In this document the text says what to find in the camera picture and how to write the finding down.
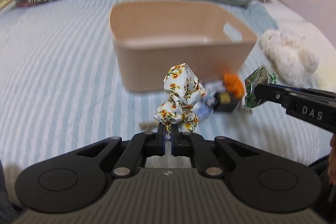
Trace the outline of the green patterned snack packet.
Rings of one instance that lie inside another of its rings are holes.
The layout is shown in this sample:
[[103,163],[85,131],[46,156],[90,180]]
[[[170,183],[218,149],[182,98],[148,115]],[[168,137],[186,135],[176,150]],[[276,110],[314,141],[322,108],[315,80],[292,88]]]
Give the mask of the green patterned snack packet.
[[266,102],[266,100],[256,98],[255,89],[257,85],[276,84],[277,75],[274,72],[270,73],[265,65],[261,65],[244,80],[244,83],[246,90],[244,106],[252,109]]

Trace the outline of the black gold small box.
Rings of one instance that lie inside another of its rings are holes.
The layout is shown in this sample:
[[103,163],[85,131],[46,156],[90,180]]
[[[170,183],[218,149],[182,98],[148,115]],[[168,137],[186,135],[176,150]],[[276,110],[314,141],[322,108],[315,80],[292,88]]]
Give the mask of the black gold small box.
[[215,93],[216,104],[213,107],[214,112],[231,113],[238,104],[239,100],[230,92]]

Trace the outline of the floral fabric scrunchie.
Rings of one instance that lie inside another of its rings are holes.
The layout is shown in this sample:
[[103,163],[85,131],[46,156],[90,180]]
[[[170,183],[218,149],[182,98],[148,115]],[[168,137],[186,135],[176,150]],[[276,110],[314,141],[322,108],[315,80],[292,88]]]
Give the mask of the floral fabric scrunchie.
[[199,119],[193,108],[206,95],[198,77],[187,64],[175,65],[165,76],[163,88],[168,98],[157,108],[154,119],[165,126],[168,138],[175,125],[194,132]]

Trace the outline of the bear hair clip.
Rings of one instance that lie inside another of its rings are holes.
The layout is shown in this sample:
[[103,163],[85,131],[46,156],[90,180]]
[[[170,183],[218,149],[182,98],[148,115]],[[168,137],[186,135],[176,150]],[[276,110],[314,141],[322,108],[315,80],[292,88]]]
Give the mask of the bear hair clip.
[[151,129],[153,129],[153,128],[155,128],[159,125],[159,122],[158,121],[139,122],[138,125],[142,130],[151,131]]

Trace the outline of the orange fluffy pompom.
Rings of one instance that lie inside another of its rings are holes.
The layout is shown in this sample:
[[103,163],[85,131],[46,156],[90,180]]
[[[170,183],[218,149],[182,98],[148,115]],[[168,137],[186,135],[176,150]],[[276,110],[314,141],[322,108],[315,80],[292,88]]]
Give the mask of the orange fluffy pompom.
[[232,93],[237,100],[241,100],[245,96],[245,85],[236,74],[225,74],[223,83],[226,91]]

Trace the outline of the white fluffy plush toy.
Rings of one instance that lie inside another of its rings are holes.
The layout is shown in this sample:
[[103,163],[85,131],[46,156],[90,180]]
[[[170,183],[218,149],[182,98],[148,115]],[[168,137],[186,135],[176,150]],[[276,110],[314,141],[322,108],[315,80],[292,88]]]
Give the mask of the white fluffy plush toy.
[[278,30],[266,30],[260,38],[260,46],[286,84],[304,87],[313,80],[319,57],[295,37]]

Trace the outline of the blue white card pack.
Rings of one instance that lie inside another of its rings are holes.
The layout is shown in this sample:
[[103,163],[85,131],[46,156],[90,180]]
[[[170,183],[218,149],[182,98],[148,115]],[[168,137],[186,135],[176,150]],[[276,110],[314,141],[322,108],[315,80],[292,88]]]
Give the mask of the blue white card pack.
[[200,121],[206,119],[213,112],[213,108],[218,102],[216,94],[225,90],[220,81],[205,85],[205,96],[193,108],[193,112]]

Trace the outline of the blue striped bed sheet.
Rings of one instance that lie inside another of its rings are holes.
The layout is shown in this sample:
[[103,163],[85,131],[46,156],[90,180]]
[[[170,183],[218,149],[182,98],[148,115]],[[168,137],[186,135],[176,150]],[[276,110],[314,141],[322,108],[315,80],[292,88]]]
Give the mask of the blue striped bed sheet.
[[[113,5],[138,0],[60,0],[1,11],[1,162],[21,169],[111,136],[141,132],[166,99],[123,86],[112,45]],[[211,113],[195,130],[225,135],[309,165],[332,134],[267,102],[252,113]]]

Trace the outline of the beige plastic storage bin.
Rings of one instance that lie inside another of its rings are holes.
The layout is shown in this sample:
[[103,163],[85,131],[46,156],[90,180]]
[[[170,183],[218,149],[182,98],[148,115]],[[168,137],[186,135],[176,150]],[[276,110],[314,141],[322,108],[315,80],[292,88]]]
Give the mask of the beige plastic storage bin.
[[237,73],[257,41],[244,22],[210,2],[123,2],[112,7],[109,24],[123,85],[133,92],[160,90],[182,63],[204,82]]

